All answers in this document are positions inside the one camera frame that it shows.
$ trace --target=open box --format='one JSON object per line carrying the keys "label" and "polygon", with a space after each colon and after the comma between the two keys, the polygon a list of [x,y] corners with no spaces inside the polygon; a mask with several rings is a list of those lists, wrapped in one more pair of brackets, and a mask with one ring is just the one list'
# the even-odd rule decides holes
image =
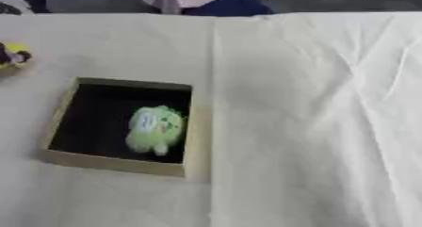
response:
{"label": "open box", "polygon": [[[42,140],[41,156],[64,166],[184,176],[191,150],[192,87],[171,83],[77,78]],[[132,152],[125,143],[132,115],[166,105],[186,118],[186,131],[165,156]]]}

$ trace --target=yellow object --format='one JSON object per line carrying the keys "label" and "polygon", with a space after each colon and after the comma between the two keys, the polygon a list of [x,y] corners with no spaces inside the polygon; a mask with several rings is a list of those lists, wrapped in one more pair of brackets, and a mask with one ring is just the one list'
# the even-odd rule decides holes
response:
{"label": "yellow object", "polygon": [[0,46],[1,45],[4,45],[4,47],[0,47],[0,60],[1,54],[3,54],[3,56],[7,56],[9,58],[10,62],[0,64],[0,70],[11,66],[23,68],[27,65],[26,63],[31,58],[31,54],[29,53],[26,45],[0,42]]}

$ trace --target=stuffed animal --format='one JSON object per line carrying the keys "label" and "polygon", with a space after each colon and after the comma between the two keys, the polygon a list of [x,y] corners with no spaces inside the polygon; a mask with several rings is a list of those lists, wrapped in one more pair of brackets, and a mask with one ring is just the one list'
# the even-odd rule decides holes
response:
{"label": "stuffed animal", "polygon": [[137,153],[154,151],[166,155],[183,133],[184,120],[174,110],[161,105],[142,107],[129,122],[126,144]]}
{"label": "stuffed animal", "polygon": [[22,68],[32,58],[23,44],[0,42],[0,70],[8,67]]}

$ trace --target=plush toy arm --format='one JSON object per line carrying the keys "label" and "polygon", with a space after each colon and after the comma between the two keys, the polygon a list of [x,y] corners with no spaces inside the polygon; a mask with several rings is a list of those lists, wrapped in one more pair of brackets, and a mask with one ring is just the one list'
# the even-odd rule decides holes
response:
{"label": "plush toy arm", "polygon": [[154,152],[156,155],[166,155],[168,151],[169,146],[164,142],[161,142],[154,147]]}

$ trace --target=green plush toy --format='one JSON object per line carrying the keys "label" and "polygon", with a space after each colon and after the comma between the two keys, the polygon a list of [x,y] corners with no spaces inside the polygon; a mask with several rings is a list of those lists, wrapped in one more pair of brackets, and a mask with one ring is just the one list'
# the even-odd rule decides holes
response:
{"label": "green plush toy", "polygon": [[142,107],[129,122],[126,144],[137,153],[166,155],[182,135],[183,127],[180,114],[164,105]]}

